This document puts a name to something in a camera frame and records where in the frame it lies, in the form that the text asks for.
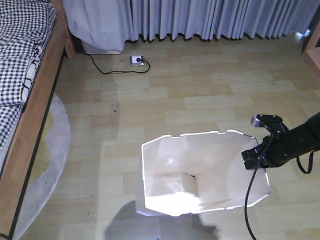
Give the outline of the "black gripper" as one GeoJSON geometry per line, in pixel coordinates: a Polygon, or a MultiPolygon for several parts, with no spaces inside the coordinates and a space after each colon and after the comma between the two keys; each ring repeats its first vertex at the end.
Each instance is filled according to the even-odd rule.
{"type": "Polygon", "coordinates": [[[256,168],[278,168],[288,162],[285,155],[276,155],[273,136],[263,138],[261,144],[241,153],[246,170],[256,168]]]}

